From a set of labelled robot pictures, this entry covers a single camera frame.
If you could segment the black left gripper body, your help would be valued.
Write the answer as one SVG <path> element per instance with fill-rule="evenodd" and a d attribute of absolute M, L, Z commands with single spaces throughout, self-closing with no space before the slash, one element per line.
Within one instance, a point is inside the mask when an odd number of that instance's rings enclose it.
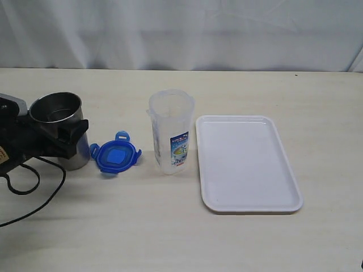
<path fill-rule="evenodd" d="M 43 130 L 27 114 L 1 118 L 1 174 L 6 174 L 30 158 L 44 156 Z"/>

